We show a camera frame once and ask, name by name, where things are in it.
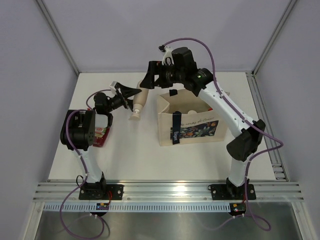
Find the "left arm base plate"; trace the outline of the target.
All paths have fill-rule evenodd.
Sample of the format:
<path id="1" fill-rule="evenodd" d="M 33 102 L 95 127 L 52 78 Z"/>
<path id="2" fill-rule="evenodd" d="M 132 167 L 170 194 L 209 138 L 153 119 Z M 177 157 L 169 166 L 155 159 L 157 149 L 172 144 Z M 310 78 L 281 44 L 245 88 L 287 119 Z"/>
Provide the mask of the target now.
<path id="1" fill-rule="evenodd" d="M 86 183 L 80 188 L 79 200 L 122 200 L 124 185 Z"/>

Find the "cream canvas tote bag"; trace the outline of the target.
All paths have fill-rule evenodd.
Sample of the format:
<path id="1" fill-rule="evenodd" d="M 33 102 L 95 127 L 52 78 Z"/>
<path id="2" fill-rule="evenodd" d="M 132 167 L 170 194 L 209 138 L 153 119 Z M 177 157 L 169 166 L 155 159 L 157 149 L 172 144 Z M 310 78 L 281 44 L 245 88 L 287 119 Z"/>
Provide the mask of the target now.
<path id="1" fill-rule="evenodd" d="M 192 92 L 173 89 L 158 95 L 156 101 L 160 146 L 224 141 L 227 124 Z M 197 114 L 188 114 L 190 110 Z"/>

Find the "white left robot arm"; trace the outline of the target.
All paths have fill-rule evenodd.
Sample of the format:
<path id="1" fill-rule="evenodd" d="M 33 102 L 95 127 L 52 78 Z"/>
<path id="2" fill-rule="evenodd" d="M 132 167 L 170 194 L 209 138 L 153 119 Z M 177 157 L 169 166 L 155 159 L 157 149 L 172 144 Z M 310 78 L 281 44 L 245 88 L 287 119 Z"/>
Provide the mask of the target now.
<path id="1" fill-rule="evenodd" d="M 131 88 L 112 82 L 109 89 L 100 90 L 91 95 L 94 107 L 87 109 L 69 109 L 60 132 L 60 142 L 75 153 L 84 173 L 82 183 L 77 187 L 84 193 L 90 193 L 96 199 L 103 199 L 108 192 L 106 179 L 97 161 L 91 156 L 91 147 L 95 141 L 97 116 L 106 117 L 106 127 L 113 123 L 112 111 L 123 107 L 133 110 L 131 97 L 141 93 L 139 88 Z"/>

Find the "magenta dish soap bottle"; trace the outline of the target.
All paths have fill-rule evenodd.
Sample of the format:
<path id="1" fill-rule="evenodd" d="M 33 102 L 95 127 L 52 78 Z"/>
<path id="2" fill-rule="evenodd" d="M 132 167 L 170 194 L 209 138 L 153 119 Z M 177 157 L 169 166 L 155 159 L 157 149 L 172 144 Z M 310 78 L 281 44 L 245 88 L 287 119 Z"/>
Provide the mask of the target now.
<path id="1" fill-rule="evenodd" d="M 112 120 L 111 115 L 105 114 L 90 114 L 88 124 L 89 134 L 94 135 L 92 145 L 102 148 L 110 132 Z"/>

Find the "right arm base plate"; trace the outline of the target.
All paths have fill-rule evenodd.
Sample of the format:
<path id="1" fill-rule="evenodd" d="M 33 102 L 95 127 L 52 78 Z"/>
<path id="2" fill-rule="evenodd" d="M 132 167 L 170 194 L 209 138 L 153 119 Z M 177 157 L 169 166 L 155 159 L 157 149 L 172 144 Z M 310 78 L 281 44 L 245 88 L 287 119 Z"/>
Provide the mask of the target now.
<path id="1" fill-rule="evenodd" d="M 207 186 L 212 200 L 256 200 L 256 191 L 253 184 L 246 184 L 247 195 L 245 196 L 245 184 L 235 187 L 232 184 L 216 183 Z"/>

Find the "beige pump bottle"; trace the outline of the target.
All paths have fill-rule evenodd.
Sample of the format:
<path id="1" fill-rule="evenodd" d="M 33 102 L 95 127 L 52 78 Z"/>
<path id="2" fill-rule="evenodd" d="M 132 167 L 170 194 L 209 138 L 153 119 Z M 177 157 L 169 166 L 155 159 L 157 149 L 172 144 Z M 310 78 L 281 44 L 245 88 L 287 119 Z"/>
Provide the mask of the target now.
<path id="1" fill-rule="evenodd" d="M 141 119 L 142 110 L 147 102 L 149 89 L 141 88 L 141 92 L 133 98 L 132 114 L 129 117 L 130 121 L 139 121 Z"/>

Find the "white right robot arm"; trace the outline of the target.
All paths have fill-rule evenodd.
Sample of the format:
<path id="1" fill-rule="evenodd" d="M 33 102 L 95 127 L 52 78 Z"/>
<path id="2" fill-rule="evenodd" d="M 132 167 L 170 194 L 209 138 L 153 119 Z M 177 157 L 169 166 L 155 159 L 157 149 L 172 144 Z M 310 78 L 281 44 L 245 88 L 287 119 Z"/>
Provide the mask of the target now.
<path id="1" fill-rule="evenodd" d="M 248 158 L 258 149 L 266 124 L 249 117 L 220 88 L 213 72 L 198 68 L 192 51 L 187 47 L 172 49 L 160 46 L 161 61 L 150 61 L 145 77 L 140 83 L 144 89 L 170 88 L 182 84 L 184 88 L 199 97 L 215 110 L 227 124 L 234 139 L 226 149 L 231 156 L 231 169 L 226 180 L 226 192 L 233 199 L 245 191 Z"/>

